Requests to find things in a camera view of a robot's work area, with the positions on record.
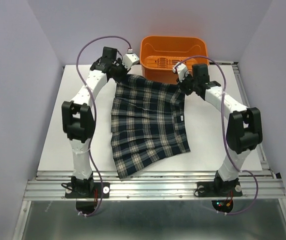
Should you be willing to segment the navy plaid pleated skirt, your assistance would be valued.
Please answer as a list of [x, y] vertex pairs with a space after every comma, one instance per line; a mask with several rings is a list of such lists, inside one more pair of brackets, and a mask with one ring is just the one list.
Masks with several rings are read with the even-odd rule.
[[117, 83], [111, 109], [111, 148], [120, 179], [188, 153], [185, 94], [177, 85], [128, 74]]

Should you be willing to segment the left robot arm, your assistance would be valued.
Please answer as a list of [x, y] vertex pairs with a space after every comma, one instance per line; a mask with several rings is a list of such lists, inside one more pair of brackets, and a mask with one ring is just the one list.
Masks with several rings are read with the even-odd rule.
[[73, 155], [72, 181], [80, 180], [77, 191], [83, 197], [94, 192], [94, 184], [88, 181], [93, 173], [88, 152], [96, 127], [95, 99], [110, 78], [117, 79], [128, 72], [122, 58], [117, 55], [118, 49], [105, 46], [102, 56], [91, 65], [88, 77], [81, 78], [81, 89], [61, 106], [63, 131], [69, 139]]

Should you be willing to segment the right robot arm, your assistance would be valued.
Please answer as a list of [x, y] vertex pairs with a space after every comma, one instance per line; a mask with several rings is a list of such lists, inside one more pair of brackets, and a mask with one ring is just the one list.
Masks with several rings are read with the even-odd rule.
[[177, 84], [186, 95], [195, 93], [221, 113], [226, 157], [217, 172], [220, 179], [213, 182], [213, 191], [224, 195], [231, 189], [230, 182], [238, 178], [251, 151], [262, 142], [261, 112], [227, 94], [224, 75], [223, 85], [211, 81], [206, 64], [192, 65], [192, 72], [183, 63], [173, 67], [173, 73], [178, 75]]

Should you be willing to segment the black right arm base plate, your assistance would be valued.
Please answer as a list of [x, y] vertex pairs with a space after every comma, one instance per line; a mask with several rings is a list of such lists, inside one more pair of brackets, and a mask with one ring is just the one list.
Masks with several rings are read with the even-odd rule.
[[226, 197], [242, 197], [242, 190], [237, 191], [234, 183], [214, 183], [213, 181], [197, 182], [197, 188], [194, 190], [194, 196], [199, 198], [226, 198]]

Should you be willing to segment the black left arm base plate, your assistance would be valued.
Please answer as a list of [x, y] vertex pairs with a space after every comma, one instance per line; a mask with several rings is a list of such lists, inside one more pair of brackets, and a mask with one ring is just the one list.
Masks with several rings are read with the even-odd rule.
[[72, 188], [72, 183], [62, 183], [61, 186], [65, 189], [65, 198], [67, 199], [97, 199], [97, 198], [109, 198], [110, 193], [110, 183], [103, 182], [103, 187], [101, 183], [94, 182], [92, 189], [81, 189], [77, 191]]

